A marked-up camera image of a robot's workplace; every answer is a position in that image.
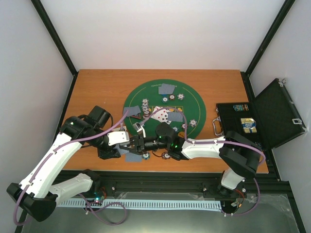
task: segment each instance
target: white wall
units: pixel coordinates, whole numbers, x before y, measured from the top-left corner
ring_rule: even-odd
[[[308,128],[311,125],[310,15],[311,1],[296,1],[251,75],[255,94],[274,78],[287,78],[286,87]],[[307,232],[311,232],[310,142],[309,132],[274,150],[282,179],[290,181]]]
[[[42,0],[85,68],[245,71],[284,0]]]
[[[72,76],[27,0],[0,1],[0,226],[15,230],[6,193],[50,147]]]

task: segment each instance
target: poker chip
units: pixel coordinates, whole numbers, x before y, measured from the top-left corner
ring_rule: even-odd
[[[144,160],[150,159],[150,153],[147,152],[147,153],[143,154],[142,159],[144,159]]]
[[[191,127],[195,127],[196,126],[196,124],[197,124],[197,121],[196,120],[191,120],[190,122],[189,122],[189,125],[191,126]]]
[[[178,97],[179,100],[183,100],[185,96],[184,96],[184,94],[178,94],[177,97]]]
[[[167,103],[168,101],[169,101],[169,99],[168,99],[167,97],[163,97],[163,98],[162,98],[162,102],[163,102],[163,103]]]
[[[162,156],[162,159],[170,159],[171,158],[171,156],[167,152],[162,153],[161,156]]]

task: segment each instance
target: open case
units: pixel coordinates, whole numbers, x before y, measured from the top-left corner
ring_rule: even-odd
[[[218,103],[216,112],[221,133],[236,131],[263,150],[279,147],[307,131],[286,87],[286,80],[274,79],[252,102]],[[246,121],[253,130],[245,128]]]

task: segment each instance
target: deck of cards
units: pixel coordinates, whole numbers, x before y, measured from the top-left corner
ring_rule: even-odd
[[[156,111],[156,110],[159,110],[161,107],[158,107],[156,106],[154,108],[154,111],[153,113]],[[160,122],[166,122],[167,124],[170,124],[172,121],[169,121],[168,120],[168,112],[169,110],[167,109],[162,109],[160,111],[158,111],[156,114],[152,115],[151,118],[155,119],[155,120],[158,120]]]

